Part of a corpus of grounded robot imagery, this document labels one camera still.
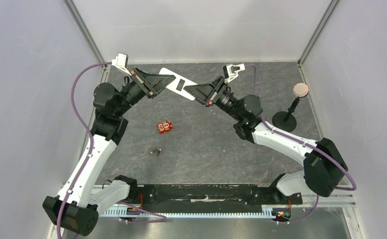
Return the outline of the white remote control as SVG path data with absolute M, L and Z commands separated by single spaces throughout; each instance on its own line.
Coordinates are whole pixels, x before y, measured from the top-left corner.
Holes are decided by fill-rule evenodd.
M 160 72 L 161 75 L 173 75 L 175 76 L 175 79 L 166 86 L 166 89 L 187 98 L 188 100 L 194 101 L 195 97 L 192 96 L 189 92 L 187 92 L 184 88 L 187 86 L 195 86 L 197 83 L 167 69 L 167 68 L 161 68 Z

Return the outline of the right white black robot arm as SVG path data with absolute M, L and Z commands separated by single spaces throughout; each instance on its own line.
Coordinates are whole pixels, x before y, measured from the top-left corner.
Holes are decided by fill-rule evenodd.
M 272 182 L 269 195 L 274 202 L 283 203 L 295 193 L 329 197 L 340 189 L 339 183 L 348 175 L 348 169 L 333 141 L 299 137 L 262 120 L 259 97 L 249 94 L 237 99 L 223 77 L 183 89 L 202 105 L 217 106 L 234 118 L 233 128 L 239 138 L 274 149 L 303 167 L 299 172 L 281 174 Z

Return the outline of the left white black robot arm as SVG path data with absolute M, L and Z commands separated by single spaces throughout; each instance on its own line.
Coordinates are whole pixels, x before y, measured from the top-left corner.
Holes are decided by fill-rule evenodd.
M 43 209 L 57 226 L 77 235 L 87 236 L 96 226 L 99 216 L 112 205 L 124 200 L 133 203 L 138 199 L 137 180 L 119 175 L 111 184 L 92 194 L 96 180 L 120 143 L 128 125 L 123 115 L 142 98 L 153 99 L 176 77 L 174 75 L 150 74 L 133 68 L 131 81 L 116 89 L 112 84 L 99 84 L 94 90 L 95 120 L 92 127 L 82 125 L 88 133 L 89 142 L 67 183 L 56 196 L 47 196 Z

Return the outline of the red battery pack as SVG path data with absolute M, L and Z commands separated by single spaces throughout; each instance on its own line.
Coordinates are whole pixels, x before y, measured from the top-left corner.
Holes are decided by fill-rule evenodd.
M 157 126 L 159 134 L 163 134 L 165 132 L 169 132 L 169 131 L 171 131 L 173 129 L 173 124 L 169 120 L 165 120 L 163 122 L 160 122 L 156 126 Z

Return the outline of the black stand with pink disc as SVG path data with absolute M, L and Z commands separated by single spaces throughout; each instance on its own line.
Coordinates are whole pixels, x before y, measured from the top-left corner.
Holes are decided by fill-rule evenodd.
M 293 93 L 296 96 L 287 111 L 277 112 L 272 117 L 272 124 L 286 132 L 292 132 L 297 127 L 297 120 L 293 116 L 301 98 L 304 98 L 309 93 L 309 88 L 305 83 L 298 83 L 293 87 Z

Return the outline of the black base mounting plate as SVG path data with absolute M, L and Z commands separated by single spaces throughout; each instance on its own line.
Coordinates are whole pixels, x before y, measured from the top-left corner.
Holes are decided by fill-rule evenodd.
M 285 196 L 258 184 L 144 184 L 125 199 L 154 213 L 258 213 L 263 205 L 301 205 L 302 195 Z

